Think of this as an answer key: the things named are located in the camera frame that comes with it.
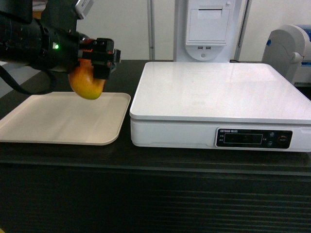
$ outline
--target green led light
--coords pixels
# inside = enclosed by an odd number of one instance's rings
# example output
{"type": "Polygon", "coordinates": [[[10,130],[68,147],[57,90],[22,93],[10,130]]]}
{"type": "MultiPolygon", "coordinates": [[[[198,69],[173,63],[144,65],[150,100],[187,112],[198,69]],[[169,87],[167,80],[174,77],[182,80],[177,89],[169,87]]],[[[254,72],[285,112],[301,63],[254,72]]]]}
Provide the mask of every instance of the green led light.
{"type": "Polygon", "coordinates": [[[53,42],[53,49],[58,50],[59,49],[59,44],[53,42]]]}

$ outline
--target blue and white device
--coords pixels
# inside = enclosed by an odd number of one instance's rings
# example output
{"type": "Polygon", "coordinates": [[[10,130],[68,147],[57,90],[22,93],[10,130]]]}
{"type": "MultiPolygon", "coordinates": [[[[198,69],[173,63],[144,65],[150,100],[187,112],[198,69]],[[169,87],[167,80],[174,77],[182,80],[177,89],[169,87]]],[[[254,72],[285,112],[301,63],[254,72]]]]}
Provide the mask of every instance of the blue and white device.
{"type": "Polygon", "coordinates": [[[262,62],[294,86],[311,86],[311,25],[284,25],[272,31],[262,62]]]}

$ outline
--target white electronic scale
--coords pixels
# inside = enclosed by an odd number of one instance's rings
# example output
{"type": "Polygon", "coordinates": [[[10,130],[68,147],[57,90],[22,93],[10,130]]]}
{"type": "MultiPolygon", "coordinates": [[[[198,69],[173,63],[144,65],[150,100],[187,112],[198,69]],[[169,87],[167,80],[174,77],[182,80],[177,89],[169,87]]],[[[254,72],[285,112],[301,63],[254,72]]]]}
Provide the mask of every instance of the white electronic scale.
{"type": "Polygon", "coordinates": [[[311,151],[311,101],[266,64],[147,63],[130,116],[137,146],[311,151]]]}

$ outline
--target beige tray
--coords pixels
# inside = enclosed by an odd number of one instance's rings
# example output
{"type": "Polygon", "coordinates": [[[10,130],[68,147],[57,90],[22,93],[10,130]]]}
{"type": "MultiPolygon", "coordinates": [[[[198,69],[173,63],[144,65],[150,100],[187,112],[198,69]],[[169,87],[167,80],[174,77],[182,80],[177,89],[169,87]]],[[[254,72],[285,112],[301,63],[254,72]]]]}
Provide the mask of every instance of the beige tray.
{"type": "Polygon", "coordinates": [[[96,100],[74,92],[33,95],[0,120],[0,141],[107,145],[118,138],[130,99],[105,92],[96,100]]]}

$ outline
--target scale control panel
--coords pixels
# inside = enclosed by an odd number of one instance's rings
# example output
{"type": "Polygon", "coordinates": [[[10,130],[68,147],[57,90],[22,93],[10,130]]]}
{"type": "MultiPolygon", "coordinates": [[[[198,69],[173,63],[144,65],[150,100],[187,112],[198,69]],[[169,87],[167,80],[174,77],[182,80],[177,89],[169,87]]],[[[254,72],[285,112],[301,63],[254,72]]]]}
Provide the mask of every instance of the scale control panel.
{"type": "Polygon", "coordinates": [[[293,132],[288,130],[218,129],[217,147],[288,149],[293,132]]]}

